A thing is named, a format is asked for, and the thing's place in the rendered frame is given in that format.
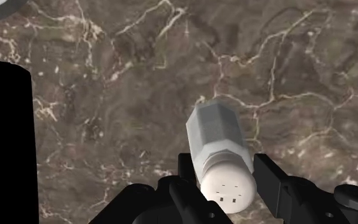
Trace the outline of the black remote control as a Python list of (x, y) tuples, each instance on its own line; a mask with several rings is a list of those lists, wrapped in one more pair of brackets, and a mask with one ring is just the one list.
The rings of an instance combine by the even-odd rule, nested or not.
[(39, 224), (31, 74), (1, 61), (0, 224)]

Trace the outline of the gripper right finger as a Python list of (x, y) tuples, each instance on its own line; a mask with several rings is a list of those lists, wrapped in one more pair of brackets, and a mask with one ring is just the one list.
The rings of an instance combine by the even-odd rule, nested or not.
[(308, 179), (286, 174), (268, 155), (254, 155), (257, 192), (283, 224), (358, 224), (358, 186), (326, 192)]

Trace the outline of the white salt shaker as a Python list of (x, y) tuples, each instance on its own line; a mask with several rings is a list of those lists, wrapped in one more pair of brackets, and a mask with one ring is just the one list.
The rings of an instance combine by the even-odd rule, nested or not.
[(256, 195), (254, 166), (237, 113), (220, 101), (197, 104), (186, 122), (200, 191), (226, 214), (248, 208)]

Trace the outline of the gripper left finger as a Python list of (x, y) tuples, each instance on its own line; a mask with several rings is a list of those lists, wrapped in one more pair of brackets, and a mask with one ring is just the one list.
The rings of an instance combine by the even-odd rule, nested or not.
[(126, 186), (89, 224), (233, 224), (219, 205), (196, 186), (191, 154), (178, 155), (178, 170), (156, 188)]

